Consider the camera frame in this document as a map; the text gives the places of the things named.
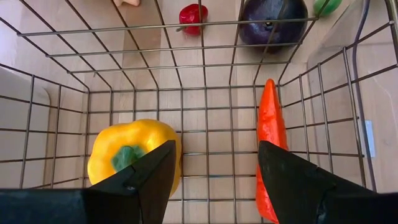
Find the yellow bell pepper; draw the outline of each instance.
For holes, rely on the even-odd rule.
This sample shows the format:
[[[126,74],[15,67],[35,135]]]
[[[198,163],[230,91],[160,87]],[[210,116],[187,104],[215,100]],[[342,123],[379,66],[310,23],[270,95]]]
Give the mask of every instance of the yellow bell pepper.
[[[177,133],[169,125],[152,119],[117,124],[100,132],[95,139],[93,152],[87,165],[91,184],[97,184],[112,176],[118,171],[117,168],[119,170],[124,168],[115,166],[115,161],[118,161],[118,158],[115,158],[117,154],[130,150],[134,151],[135,156],[140,157],[140,154],[143,156],[151,152],[167,140],[174,140],[176,146],[176,165],[171,196],[180,182],[181,142]]]

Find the orange carrot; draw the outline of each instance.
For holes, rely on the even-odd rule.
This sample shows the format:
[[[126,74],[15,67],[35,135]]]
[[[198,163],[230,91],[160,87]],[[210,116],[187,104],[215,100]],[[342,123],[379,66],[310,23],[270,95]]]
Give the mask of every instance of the orange carrot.
[[[269,141],[282,149],[288,150],[282,108],[279,105],[275,83],[271,79],[267,80],[261,96],[257,136],[259,141]],[[257,166],[256,179],[256,203],[260,215],[274,223],[279,223],[262,181],[259,166]]]

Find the eggplant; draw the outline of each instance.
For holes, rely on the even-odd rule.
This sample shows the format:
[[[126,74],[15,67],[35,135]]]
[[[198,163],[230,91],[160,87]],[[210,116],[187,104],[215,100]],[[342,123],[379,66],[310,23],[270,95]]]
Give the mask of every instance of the eggplant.
[[[283,4],[285,4],[285,9],[279,15]],[[244,4],[241,20],[306,19],[307,17],[308,10],[303,0],[247,0]],[[304,34],[307,22],[241,24],[239,36],[246,44],[268,44],[275,25],[277,25],[275,33],[269,43],[284,44],[298,42]],[[269,47],[267,52],[275,54],[281,49],[281,46]]]

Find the wire grid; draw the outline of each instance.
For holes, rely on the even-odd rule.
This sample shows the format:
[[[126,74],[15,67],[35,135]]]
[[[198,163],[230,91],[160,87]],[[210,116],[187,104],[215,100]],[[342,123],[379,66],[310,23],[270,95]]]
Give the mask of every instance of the wire grid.
[[[90,156],[88,154],[88,136],[92,136],[92,135],[97,135],[98,133],[90,133],[89,132],[89,119],[90,119],[90,115],[91,114],[109,114],[109,125],[113,124],[113,114],[115,113],[132,113],[133,114],[133,120],[136,120],[136,113],[138,112],[155,112],[156,113],[156,119],[159,119],[159,113],[162,111],[179,111],[180,112],[180,130],[177,130],[178,133],[180,133],[181,136],[181,140],[183,142],[183,137],[185,133],[205,133],[206,136],[206,152],[184,152],[183,155],[184,156],[199,156],[199,155],[203,155],[206,156],[206,175],[184,175],[183,169],[182,169],[182,181],[181,181],[181,190],[182,190],[182,194],[181,194],[181,199],[172,199],[170,201],[176,201],[176,202],[181,202],[182,203],[182,222],[184,222],[184,203],[185,202],[206,202],[207,203],[207,220],[208,223],[210,223],[210,202],[233,202],[234,204],[234,222],[237,223],[237,218],[236,218],[236,202],[240,202],[240,201],[253,201],[254,198],[237,198],[236,197],[236,181],[235,178],[237,177],[255,177],[255,175],[238,175],[235,174],[235,160],[234,160],[234,156],[237,154],[256,154],[256,151],[249,151],[249,152],[236,152],[234,150],[234,132],[238,132],[238,131],[255,131],[256,127],[253,128],[233,128],[233,119],[232,119],[232,114],[233,114],[233,110],[236,109],[253,109],[254,113],[256,115],[256,119],[257,119],[257,109],[258,109],[258,105],[257,105],[257,95],[256,95],[256,89],[257,88],[262,88],[263,86],[261,85],[256,85],[256,79],[257,76],[259,74],[260,68],[263,65],[270,65],[270,64],[282,64],[285,65],[284,69],[282,71],[282,73],[280,74],[280,77],[278,79],[278,91],[279,91],[279,96],[280,96],[280,89],[288,86],[290,83],[299,80],[300,83],[300,100],[294,101],[292,103],[283,105],[283,102],[281,102],[281,105],[283,105],[283,108],[287,108],[289,106],[293,106],[296,104],[301,104],[302,105],[302,116],[303,116],[303,125],[300,126],[291,126],[291,127],[287,127],[287,130],[290,129],[298,129],[298,128],[303,128],[305,131],[305,145],[306,145],[306,151],[302,152],[302,151],[292,151],[293,153],[296,154],[305,154],[307,156],[307,159],[310,160],[310,155],[314,154],[314,155],[326,155],[329,158],[330,161],[330,171],[333,173],[333,163],[332,163],[332,158],[333,156],[345,156],[345,157],[357,157],[359,160],[359,166],[360,166],[360,171],[361,171],[361,181],[362,181],[362,185],[366,186],[366,180],[365,180],[365,173],[364,173],[364,163],[363,163],[363,154],[362,154],[362,149],[361,149],[361,143],[360,143],[360,132],[364,131],[364,130],[360,130],[359,128],[359,124],[358,124],[358,120],[361,121],[362,118],[358,117],[358,111],[363,110],[361,107],[357,108],[355,105],[355,97],[354,97],[354,86],[358,85],[359,82],[366,80],[368,78],[374,77],[376,75],[380,75],[384,72],[393,70],[395,68],[397,68],[397,64],[391,65],[389,67],[383,68],[381,70],[378,70],[376,72],[373,72],[369,75],[365,75],[361,78],[357,78],[357,79],[352,79],[351,78],[351,74],[350,74],[350,69],[349,69],[349,63],[348,63],[348,56],[347,56],[347,51],[349,49],[352,49],[354,46],[358,45],[359,43],[365,41],[366,39],[376,35],[377,33],[379,33],[380,31],[387,29],[387,28],[391,28],[392,31],[392,35],[393,35],[393,40],[394,40],[394,47],[395,47],[395,52],[396,52],[396,56],[398,58],[398,42],[397,42],[397,34],[398,34],[398,27],[396,26],[396,23],[398,22],[398,13],[397,13],[397,4],[394,0],[387,0],[387,9],[389,11],[389,22],[387,22],[386,24],[384,24],[383,26],[379,27],[378,29],[374,30],[373,32],[369,33],[368,35],[362,37],[361,39],[359,39],[357,42],[352,43],[349,46],[344,47],[343,49],[341,49],[339,52],[335,53],[334,55],[332,55],[331,57],[328,57],[327,59],[325,59],[324,61],[318,63],[317,66],[314,66],[312,68],[309,68],[306,72],[298,74],[295,78],[287,81],[286,83],[281,83],[281,79],[284,76],[287,67],[289,66],[289,63],[291,62],[291,60],[293,59],[294,55],[296,54],[297,50],[299,49],[300,45],[302,44],[303,40],[306,38],[306,36],[308,35],[308,33],[311,31],[313,25],[315,24],[315,21],[318,20],[317,17],[310,17],[308,19],[281,19],[281,20],[264,20],[264,21],[241,21],[241,14],[243,11],[243,6],[244,6],[244,1],[241,1],[240,3],[240,10],[239,10],[239,20],[238,21],[222,21],[222,22],[202,22],[202,18],[200,18],[200,23],[197,24],[165,24],[163,16],[162,16],[162,12],[159,6],[159,3],[157,2],[157,0],[154,0],[156,8],[157,8],[157,12],[159,14],[160,20],[161,20],[161,25],[155,25],[155,26],[128,26],[128,24],[126,23],[126,21],[124,20],[120,10],[118,9],[118,7],[113,3],[113,1],[111,1],[113,3],[114,6],[114,10],[116,10],[120,20],[122,21],[122,23],[124,24],[124,27],[111,27],[111,28],[102,28],[102,29],[92,29],[90,27],[90,25],[85,21],[85,18],[77,11],[77,9],[73,6],[73,4],[69,1],[69,0],[65,0],[65,2],[70,6],[70,8],[73,10],[73,12],[80,18],[80,20],[84,23],[84,25],[87,27],[87,29],[84,30],[67,30],[67,31],[57,31],[55,30],[40,14],[38,14],[27,2],[20,0],[20,2],[26,7],[28,8],[28,10],[30,12],[32,12],[38,19],[40,19],[43,24],[45,24],[51,31],[50,32],[34,32],[34,33],[21,33],[19,32],[15,27],[13,27],[10,23],[8,23],[7,21],[5,21],[3,18],[0,17],[0,21],[3,22],[5,25],[7,25],[10,29],[12,29],[19,37],[22,37],[23,39],[25,39],[26,41],[28,41],[28,43],[30,43],[31,45],[33,45],[35,48],[37,48],[39,51],[41,51],[46,57],[48,57],[50,60],[52,60],[53,62],[55,62],[57,65],[59,65],[61,68],[63,68],[68,74],[70,74],[74,79],[76,79],[78,82],[80,82],[84,87],[85,87],[85,91],[83,90],[79,90],[73,87],[70,87],[68,85],[63,85],[61,83],[57,83],[57,82],[53,82],[51,80],[42,78],[40,76],[22,71],[22,70],[18,70],[16,68],[12,68],[10,66],[4,65],[0,63],[0,67],[6,68],[8,70],[12,70],[14,72],[17,73],[21,73],[24,75],[27,75],[30,77],[31,79],[31,83],[30,83],[30,99],[29,100],[22,100],[22,99],[18,99],[18,98],[13,98],[13,97],[9,97],[9,96],[3,96],[1,95],[0,98],[2,99],[6,99],[6,100],[12,100],[12,101],[18,101],[18,102],[22,102],[22,103],[26,103],[29,105],[29,109],[28,109],[28,115],[27,115],[27,124],[26,124],[26,128],[25,129],[9,129],[9,128],[0,128],[0,131],[10,131],[10,132],[21,132],[21,133],[25,133],[25,141],[24,141],[24,150],[23,150],[23,156],[21,159],[12,159],[12,160],[1,160],[0,163],[11,163],[11,162],[22,162],[22,169],[21,169],[21,177],[20,177],[20,183],[19,183],[19,188],[23,187],[24,184],[24,172],[25,172],[25,165],[26,162],[28,161],[42,161],[42,160],[53,160],[53,164],[52,164],[52,173],[51,173],[51,181],[49,184],[43,184],[43,185],[39,185],[36,187],[33,187],[34,189],[40,189],[40,188],[44,188],[44,187],[50,187],[51,189],[54,187],[54,185],[58,185],[58,184],[63,184],[66,182],[72,182],[72,181],[76,181],[76,180],[81,180],[81,187],[86,187],[85,186],[85,180],[87,179],[86,176],[86,167],[83,167],[82,170],[82,174],[81,177],[77,177],[77,178],[73,178],[73,179],[67,179],[67,180],[62,180],[62,181],[55,181],[54,178],[54,173],[55,173],[55,161],[57,159],[64,159],[64,158],[83,158],[84,160],[84,164],[86,164],[86,160],[87,158]],[[329,1],[326,1],[324,6],[322,7],[321,11],[325,8],[325,6],[328,4]],[[272,32],[271,32],[271,38],[274,35],[274,31],[275,28],[277,27],[278,23],[280,22],[302,22],[302,21],[309,21],[310,25],[307,27],[307,30],[305,31],[303,37],[300,39],[299,42],[297,43],[288,43],[288,44],[272,44],[267,43],[267,44],[261,44],[261,45],[238,45],[238,28],[240,24],[247,24],[247,23],[253,23],[253,22],[261,22],[261,23],[265,23],[265,22],[273,22],[276,24],[276,26],[274,26]],[[200,26],[201,30],[203,30],[203,26],[219,26],[219,25],[226,25],[226,24],[237,24],[237,29],[236,29],[236,35],[234,38],[234,45],[218,45],[218,46],[204,46],[204,38],[203,38],[203,32],[201,33],[201,46],[200,47],[176,47],[173,48],[169,35],[167,33],[167,29],[166,28],[171,28],[171,27],[188,27],[188,26]],[[159,49],[141,49],[139,47],[139,44],[137,43],[136,39],[134,38],[133,33],[131,32],[134,29],[153,29],[153,28],[158,28],[158,29],[163,29],[164,33],[165,33],[165,37],[168,43],[168,48],[159,48]],[[115,31],[115,30],[125,30],[126,32],[128,32],[131,40],[135,43],[135,45],[137,46],[136,50],[117,50],[117,51],[111,51],[107,48],[107,46],[105,46],[105,44],[102,42],[102,40],[98,37],[98,35],[96,33],[98,32],[106,32],[106,31]],[[96,38],[96,40],[101,44],[102,48],[104,48],[104,51],[102,52],[90,52],[90,53],[79,53],[76,49],[74,49],[72,47],[72,45],[70,45],[61,35],[62,34],[77,34],[77,33],[92,33],[94,35],[94,37]],[[42,48],[40,48],[37,44],[35,44],[33,41],[31,41],[29,39],[29,37],[32,36],[43,36],[43,35],[56,35],[62,42],[64,42],[72,51],[72,54],[55,54],[55,55],[49,55],[46,51],[44,51]],[[294,51],[291,53],[288,61],[280,61],[280,62],[264,62],[264,58],[266,56],[266,52],[267,49],[269,47],[275,47],[275,46],[285,46],[285,45],[291,45],[294,46]],[[236,53],[236,49],[237,48],[241,48],[241,47],[265,47],[264,53],[263,53],[263,58],[260,62],[258,63],[235,63],[234,62],[234,56]],[[233,56],[231,59],[231,63],[226,63],[226,64],[206,64],[205,62],[205,49],[233,49]],[[175,55],[174,52],[178,51],[178,50],[201,50],[202,52],[202,64],[198,64],[198,65],[185,65],[185,66],[178,66],[178,63],[175,59]],[[174,63],[174,66],[162,66],[162,67],[150,67],[149,64],[146,61],[146,58],[144,56],[144,52],[161,52],[161,51],[169,51],[171,53],[172,56],[172,60]],[[118,61],[115,59],[115,57],[113,56],[114,54],[125,54],[125,53],[139,53],[140,56],[142,57],[144,63],[145,63],[145,67],[134,67],[134,68],[122,68],[122,66],[118,63]],[[109,55],[112,60],[115,62],[115,64],[118,66],[117,69],[102,69],[102,70],[97,70],[94,67],[92,67],[90,65],[90,63],[85,60],[84,56],[89,56],[89,55]],[[339,56],[339,55],[343,55],[344,58],[344,62],[345,62],[345,71],[346,71],[346,77],[347,77],[347,82],[344,84],[341,84],[339,86],[336,86],[334,88],[330,88],[328,90],[324,90],[323,89],[323,81],[322,81],[322,65],[327,63],[328,61],[332,60],[333,58]],[[57,58],[60,57],[80,57],[82,59],[82,61],[84,61],[90,68],[91,70],[75,70],[75,71],[71,71],[68,68],[64,67],[58,60]],[[232,85],[231,84],[231,77],[232,77],[232,72],[233,72],[233,67],[236,66],[243,66],[243,65],[257,65],[257,72],[256,72],[256,76],[253,80],[252,85]],[[230,67],[230,73],[229,73],[229,85],[228,86],[207,86],[206,84],[206,68],[208,67]],[[159,88],[159,85],[157,83],[157,80],[154,78],[154,75],[152,73],[153,70],[160,70],[160,69],[175,69],[175,71],[177,72],[177,76],[178,76],[178,81],[179,81],[179,88]],[[184,87],[182,85],[181,82],[181,78],[180,78],[180,74],[178,71],[178,68],[202,68],[203,69],[203,79],[204,79],[204,87]],[[156,85],[156,88],[154,89],[137,89],[136,86],[134,85],[134,83],[130,80],[130,78],[126,75],[125,71],[128,70],[148,70],[151,78],[153,80],[153,82]],[[309,74],[311,71],[317,70],[318,72],[318,77],[319,77],[319,81],[320,81],[320,93],[317,93],[315,95],[311,95],[308,96],[306,98],[304,98],[303,95],[303,82],[302,82],[302,77],[306,76],[307,74]],[[114,90],[112,89],[112,86],[101,76],[102,73],[106,73],[106,72],[122,72],[123,75],[126,77],[126,79],[128,80],[129,84],[131,85],[131,89],[130,90]],[[95,73],[97,74],[97,76],[102,79],[102,81],[106,84],[106,86],[109,87],[109,91],[91,91],[90,88],[83,82],[81,81],[75,74],[78,73]],[[34,93],[34,83],[36,80],[42,80],[54,85],[58,86],[58,101],[57,101],[57,105],[56,106],[52,106],[52,105],[45,105],[42,103],[38,103],[35,102],[33,100],[33,93]],[[327,112],[326,112],[326,105],[325,105],[325,94],[338,90],[340,88],[343,87],[348,87],[349,88],[349,97],[350,97],[350,101],[351,101],[351,108],[352,108],[352,117],[350,118],[345,118],[345,119],[337,119],[337,120],[328,120],[327,118]],[[73,90],[82,94],[85,94],[87,96],[87,101],[86,101],[86,111],[79,111],[79,110],[73,110],[70,108],[62,108],[60,106],[60,97],[61,97],[61,92],[64,89],[69,89],[69,90]],[[253,91],[253,95],[254,95],[254,105],[255,106],[233,106],[232,104],[232,93],[231,91],[233,89],[249,89]],[[183,93],[186,91],[192,91],[192,90],[204,90],[205,93],[205,106],[204,107],[196,107],[196,108],[184,108],[183,107]],[[229,93],[229,106],[220,106],[220,107],[208,107],[208,96],[207,96],[207,91],[208,90],[228,90]],[[162,92],[165,91],[179,91],[180,92],[180,108],[168,108],[168,109],[160,109],[159,108],[159,95]],[[136,93],[139,92],[156,92],[156,109],[149,109],[149,110],[138,110],[136,109]],[[95,94],[101,94],[101,93],[109,93],[110,97],[109,97],[109,111],[92,111],[90,110],[90,98],[95,95]],[[133,93],[134,94],[134,100],[133,100],[133,105],[131,110],[114,110],[113,109],[113,98],[114,98],[114,94],[115,93]],[[320,123],[312,123],[312,124],[307,124],[306,121],[306,115],[305,115],[305,102],[307,100],[310,100],[312,98],[318,97],[320,96],[322,98],[322,107],[323,107],[323,116],[324,116],[324,121],[326,122],[320,122]],[[33,105],[39,105],[39,106],[44,106],[44,107],[48,107],[48,108],[53,108],[57,110],[57,116],[56,116],[56,128],[55,131],[38,131],[38,130],[32,130],[30,129],[30,121],[32,119],[31,117],[31,112],[32,112],[32,106]],[[208,112],[210,110],[229,110],[229,115],[231,118],[231,123],[230,123],[230,129],[209,129],[208,127]],[[84,114],[86,116],[86,123],[85,123],[85,132],[84,133],[71,133],[71,132],[61,132],[58,131],[58,122],[59,122],[59,117],[60,117],[60,111],[69,111],[72,113],[78,113],[78,114]],[[204,111],[205,112],[205,129],[184,129],[183,128],[183,112],[184,111]],[[331,151],[331,146],[330,146],[330,134],[329,134],[329,129],[328,129],[328,125],[329,124],[334,124],[334,123],[341,123],[341,122],[347,122],[347,121],[352,121],[354,123],[354,130],[355,130],[355,136],[356,136],[356,143],[357,143],[357,147],[358,147],[358,153],[357,154],[345,154],[345,153],[334,153]],[[308,133],[307,133],[307,128],[308,127],[312,127],[312,126],[322,126],[325,125],[325,133],[326,133],[326,140],[327,140],[327,152],[310,152],[309,150],[309,146],[308,146]],[[232,147],[232,151],[231,152],[209,152],[209,133],[211,132],[230,132],[231,133],[231,147]],[[27,158],[27,146],[28,146],[28,139],[29,139],[29,134],[30,133],[44,133],[44,134],[54,134],[54,154],[52,157],[38,157],[38,158]],[[84,143],[84,154],[81,155],[74,155],[74,156],[56,156],[57,155],[57,138],[58,135],[61,134],[69,134],[69,135],[79,135],[79,136],[84,136],[85,138],[85,143]],[[366,146],[366,153],[367,153],[367,158],[369,159],[369,146]],[[210,175],[209,173],[209,156],[210,155],[221,155],[221,154],[231,154],[232,156],[232,170],[233,170],[233,174],[232,175]],[[371,171],[371,183],[372,183],[372,188],[375,190],[376,189],[376,185],[375,185],[375,180],[374,180],[374,175],[373,175],[373,170],[370,168]],[[187,178],[206,178],[207,179],[207,199],[185,199],[184,198],[184,179]],[[210,179],[214,178],[214,177],[232,177],[233,178],[233,198],[229,198],[229,199],[213,199],[210,198]]]

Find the pepper stem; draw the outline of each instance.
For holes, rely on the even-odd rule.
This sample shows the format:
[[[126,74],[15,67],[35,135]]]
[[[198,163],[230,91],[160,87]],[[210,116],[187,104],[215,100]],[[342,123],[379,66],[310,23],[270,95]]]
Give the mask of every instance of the pepper stem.
[[[111,160],[113,169],[119,172],[144,155],[144,150],[139,146],[122,146]]]

